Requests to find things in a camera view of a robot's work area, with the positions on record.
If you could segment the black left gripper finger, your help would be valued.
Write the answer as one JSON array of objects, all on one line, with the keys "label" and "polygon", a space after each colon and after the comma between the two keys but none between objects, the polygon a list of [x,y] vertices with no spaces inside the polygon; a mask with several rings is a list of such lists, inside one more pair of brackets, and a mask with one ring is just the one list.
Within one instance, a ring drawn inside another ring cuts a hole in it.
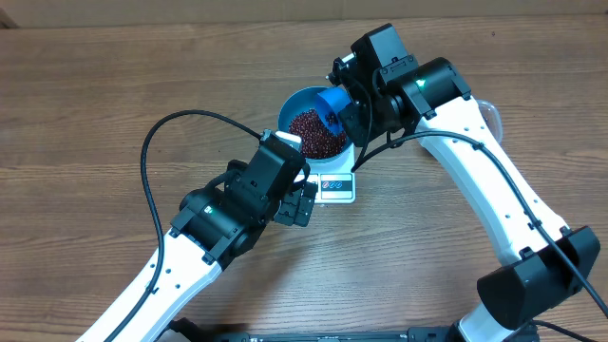
[{"label": "black left gripper finger", "polygon": [[303,226],[303,214],[300,211],[301,200],[301,189],[288,193],[279,204],[274,222],[286,226]]},{"label": "black left gripper finger", "polygon": [[314,202],[318,185],[314,182],[307,182],[301,190],[301,196],[297,211],[294,216],[294,224],[306,227],[309,224],[314,209]]}]

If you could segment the blue plastic measuring scoop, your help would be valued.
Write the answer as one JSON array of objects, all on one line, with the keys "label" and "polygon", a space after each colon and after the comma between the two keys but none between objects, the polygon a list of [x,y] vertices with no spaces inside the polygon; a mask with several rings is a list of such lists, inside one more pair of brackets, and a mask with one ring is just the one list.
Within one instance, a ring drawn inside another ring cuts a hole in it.
[{"label": "blue plastic measuring scoop", "polygon": [[[338,118],[338,113],[352,103],[348,93],[341,87],[329,87],[318,92],[314,96],[314,109],[325,127],[334,135],[337,136],[343,131],[343,126]],[[325,122],[325,115],[334,113],[339,124],[329,127]]]}]

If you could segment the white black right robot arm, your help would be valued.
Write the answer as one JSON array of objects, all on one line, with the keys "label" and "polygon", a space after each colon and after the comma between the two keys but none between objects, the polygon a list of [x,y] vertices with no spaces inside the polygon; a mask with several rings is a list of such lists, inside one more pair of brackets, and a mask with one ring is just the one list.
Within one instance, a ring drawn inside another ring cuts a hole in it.
[{"label": "white black right robot arm", "polygon": [[599,256],[591,228],[571,229],[534,192],[491,134],[470,86],[443,57],[419,64],[392,25],[376,28],[334,60],[330,82],[349,102],[336,119],[360,148],[418,141],[447,171],[483,225],[500,266],[477,282],[479,305],[446,332],[449,341],[505,341],[544,312],[590,291]]}]

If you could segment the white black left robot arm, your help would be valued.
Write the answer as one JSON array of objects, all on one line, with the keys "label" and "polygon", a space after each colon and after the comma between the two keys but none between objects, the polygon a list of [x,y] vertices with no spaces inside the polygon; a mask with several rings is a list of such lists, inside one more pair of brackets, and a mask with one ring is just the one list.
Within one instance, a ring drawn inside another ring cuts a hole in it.
[{"label": "white black left robot arm", "polygon": [[309,173],[300,155],[230,161],[223,174],[184,197],[163,231],[142,172],[158,248],[82,340],[155,340],[192,297],[253,248],[268,222],[307,225],[317,191]]}]

